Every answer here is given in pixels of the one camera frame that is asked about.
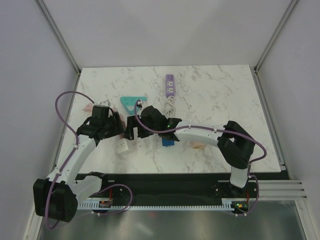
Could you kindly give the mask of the aluminium frame post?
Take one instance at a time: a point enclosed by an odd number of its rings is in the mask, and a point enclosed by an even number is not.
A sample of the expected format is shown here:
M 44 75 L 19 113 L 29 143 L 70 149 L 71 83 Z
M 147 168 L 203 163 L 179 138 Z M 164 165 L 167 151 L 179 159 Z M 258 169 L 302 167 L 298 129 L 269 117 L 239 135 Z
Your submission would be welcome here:
M 41 11 L 43 17 L 45 18 L 46 22 L 48 23 L 53 35 L 55 36 L 59 46 L 61 47 L 63 53 L 65 54 L 67 60 L 71 64 L 72 68 L 76 72 L 76 75 L 79 77 L 81 75 L 81 69 L 77 64 L 68 44 L 66 43 L 56 21 L 54 20 L 49 8 L 47 7 L 44 0 L 35 0 L 39 10 Z
M 269 38 L 265 48 L 262 51 L 262 54 L 260 55 L 257 63 L 252 68 L 253 72 L 257 75 L 259 70 L 261 69 L 263 63 L 265 62 L 269 52 L 272 50 L 274 44 L 276 43 L 277 39 L 280 37 L 280 34 L 286 27 L 286 24 L 288 23 L 291 15 L 295 11 L 297 5 L 300 3 L 300 0 L 291 0 L 286 7 L 283 15 L 281 16 L 276 28 L 274 29 L 271 37 Z

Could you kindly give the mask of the blue cube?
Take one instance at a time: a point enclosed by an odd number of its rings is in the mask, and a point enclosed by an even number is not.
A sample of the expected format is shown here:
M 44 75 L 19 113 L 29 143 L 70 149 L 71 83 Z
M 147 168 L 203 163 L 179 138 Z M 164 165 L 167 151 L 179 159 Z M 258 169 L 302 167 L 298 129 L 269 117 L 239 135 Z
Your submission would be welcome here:
M 165 138 L 162 138 L 162 146 L 163 147 L 171 147 L 175 145 L 175 141 L 174 140 L 167 140 Z

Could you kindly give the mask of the white cube socket adapter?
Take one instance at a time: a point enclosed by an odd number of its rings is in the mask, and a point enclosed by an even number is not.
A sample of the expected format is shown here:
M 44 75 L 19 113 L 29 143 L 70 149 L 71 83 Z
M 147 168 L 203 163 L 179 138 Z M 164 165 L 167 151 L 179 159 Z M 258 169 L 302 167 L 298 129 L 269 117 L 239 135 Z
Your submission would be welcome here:
M 117 154 L 125 153 L 129 150 L 129 146 L 126 139 L 120 139 L 115 144 L 115 150 Z

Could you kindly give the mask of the purple power strip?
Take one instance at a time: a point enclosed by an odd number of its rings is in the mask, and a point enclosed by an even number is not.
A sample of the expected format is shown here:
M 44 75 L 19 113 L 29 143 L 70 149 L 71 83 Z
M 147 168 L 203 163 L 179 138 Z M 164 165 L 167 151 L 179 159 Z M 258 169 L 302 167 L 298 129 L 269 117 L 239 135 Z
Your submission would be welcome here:
M 176 81 L 173 74 L 165 76 L 165 96 L 166 98 L 176 96 Z

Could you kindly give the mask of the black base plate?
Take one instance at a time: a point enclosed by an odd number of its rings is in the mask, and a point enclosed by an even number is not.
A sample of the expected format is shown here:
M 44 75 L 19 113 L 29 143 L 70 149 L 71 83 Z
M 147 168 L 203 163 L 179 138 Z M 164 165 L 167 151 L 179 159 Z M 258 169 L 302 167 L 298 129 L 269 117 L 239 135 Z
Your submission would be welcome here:
M 244 188 L 233 186 L 228 173 L 127 173 L 101 175 L 95 197 L 111 197 L 116 206 L 220 205 L 223 199 L 253 200 L 255 180 Z

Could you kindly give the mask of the teal triangular power strip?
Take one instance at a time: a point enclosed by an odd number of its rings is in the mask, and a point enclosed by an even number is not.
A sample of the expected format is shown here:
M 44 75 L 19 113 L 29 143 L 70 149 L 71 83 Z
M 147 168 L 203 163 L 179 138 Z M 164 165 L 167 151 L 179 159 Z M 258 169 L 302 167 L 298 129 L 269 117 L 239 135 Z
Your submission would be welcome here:
M 122 106 L 125 108 L 129 116 L 133 116 L 135 114 L 134 107 L 136 101 L 141 100 L 143 102 L 147 101 L 145 96 L 121 96 L 120 102 Z

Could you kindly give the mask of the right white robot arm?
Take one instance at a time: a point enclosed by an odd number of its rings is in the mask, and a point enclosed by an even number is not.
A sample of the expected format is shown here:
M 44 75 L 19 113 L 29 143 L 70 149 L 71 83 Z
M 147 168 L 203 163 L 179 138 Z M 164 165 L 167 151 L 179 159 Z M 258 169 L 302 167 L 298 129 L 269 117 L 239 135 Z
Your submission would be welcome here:
M 140 114 L 127 118 L 124 138 L 141 139 L 153 134 L 175 142 L 199 142 L 218 148 L 231 166 L 229 191 L 235 197 L 247 191 L 249 160 L 254 152 L 252 137 L 235 121 L 225 125 L 196 125 L 176 117 L 165 117 L 153 106 L 145 107 Z

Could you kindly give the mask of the right aluminium frame post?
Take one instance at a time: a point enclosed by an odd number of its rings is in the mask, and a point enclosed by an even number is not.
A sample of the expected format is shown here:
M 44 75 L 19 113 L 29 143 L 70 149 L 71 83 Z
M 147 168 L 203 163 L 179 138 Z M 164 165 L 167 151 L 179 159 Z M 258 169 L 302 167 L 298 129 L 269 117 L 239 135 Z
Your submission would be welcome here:
M 259 70 L 261 69 L 263 63 L 265 62 L 269 52 L 272 50 L 274 44 L 276 43 L 277 39 L 280 37 L 280 34 L 286 27 L 286 24 L 288 23 L 291 15 L 295 11 L 297 5 L 300 3 L 300 0 L 291 0 L 286 7 L 283 15 L 281 16 L 276 28 L 274 29 L 271 37 L 269 38 L 265 48 L 262 51 L 262 54 L 260 55 L 257 63 L 252 68 L 253 72 L 257 75 Z

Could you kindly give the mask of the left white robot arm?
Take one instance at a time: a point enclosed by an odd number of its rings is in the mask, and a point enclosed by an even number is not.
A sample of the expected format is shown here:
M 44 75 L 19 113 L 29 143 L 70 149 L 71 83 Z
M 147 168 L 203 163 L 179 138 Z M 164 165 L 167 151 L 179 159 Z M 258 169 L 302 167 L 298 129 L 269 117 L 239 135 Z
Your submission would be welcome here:
M 93 194 L 106 196 L 110 185 L 95 173 L 80 181 L 76 181 L 76 177 L 100 141 L 124 132 L 125 127 L 117 111 L 108 106 L 94 105 L 91 116 L 75 132 L 75 144 L 65 161 L 45 179 L 38 178 L 33 184 L 35 213 L 46 219 L 70 222 L 78 205 L 88 197 Z

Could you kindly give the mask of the left aluminium frame post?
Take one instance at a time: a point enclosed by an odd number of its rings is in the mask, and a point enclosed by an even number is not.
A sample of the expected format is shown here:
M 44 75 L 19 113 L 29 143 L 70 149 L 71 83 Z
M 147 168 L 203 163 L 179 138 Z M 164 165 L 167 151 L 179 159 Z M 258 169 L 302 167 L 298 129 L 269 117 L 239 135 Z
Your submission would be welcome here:
M 81 75 L 81 69 L 77 64 L 68 44 L 66 43 L 56 21 L 54 20 L 49 8 L 47 7 L 44 0 L 35 0 L 39 10 L 41 11 L 43 17 L 45 18 L 46 22 L 48 23 L 53 35 L 55 36 L 59 46 L 61 47 L 63 53 L 65 54 L 67 60 L 71 64 L 72 68 L 76 72 L 76 75 L 79 77 Z

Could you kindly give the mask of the pink plug adapter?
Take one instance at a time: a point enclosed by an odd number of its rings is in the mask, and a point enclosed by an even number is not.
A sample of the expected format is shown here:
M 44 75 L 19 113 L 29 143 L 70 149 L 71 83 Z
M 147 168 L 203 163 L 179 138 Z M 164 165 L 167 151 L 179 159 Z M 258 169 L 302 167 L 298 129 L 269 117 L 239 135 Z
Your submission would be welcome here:
M 205 147 L 206 147 L 206 145 L 204 144 L 204 143 L 201 143 L 201 142 L 192 142 L 192 148 L 193 149 L 198 149 L 198 150 L 203 150 Z

